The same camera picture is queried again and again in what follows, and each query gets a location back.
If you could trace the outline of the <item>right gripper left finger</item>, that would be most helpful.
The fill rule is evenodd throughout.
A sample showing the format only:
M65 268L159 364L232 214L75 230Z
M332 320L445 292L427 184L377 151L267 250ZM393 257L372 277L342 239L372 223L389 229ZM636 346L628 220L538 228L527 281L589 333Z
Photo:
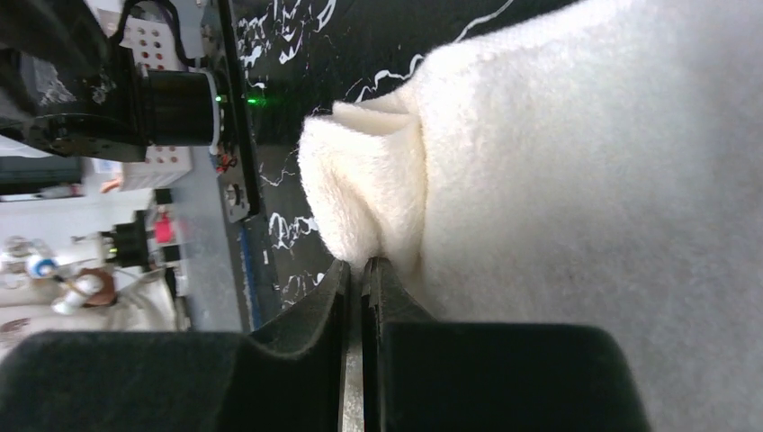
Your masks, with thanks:
M1 365L4 431L337 431L346 291L319 286L251 334L45 332Z

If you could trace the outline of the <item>white towel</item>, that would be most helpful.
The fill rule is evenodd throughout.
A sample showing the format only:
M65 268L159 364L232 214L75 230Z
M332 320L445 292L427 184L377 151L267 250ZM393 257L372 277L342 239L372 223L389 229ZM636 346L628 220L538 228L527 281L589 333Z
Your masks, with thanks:
M309 117L330 253L456 320L587 322L659 431L762 428L762 4L580 1Z

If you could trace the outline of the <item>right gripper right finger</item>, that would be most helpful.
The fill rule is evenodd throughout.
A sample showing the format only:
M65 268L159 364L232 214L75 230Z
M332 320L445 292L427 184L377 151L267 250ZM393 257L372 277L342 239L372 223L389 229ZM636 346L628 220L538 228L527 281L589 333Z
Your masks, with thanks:
M363 273L368 431L647 431L630 368L600 328L435 319L391 263Z

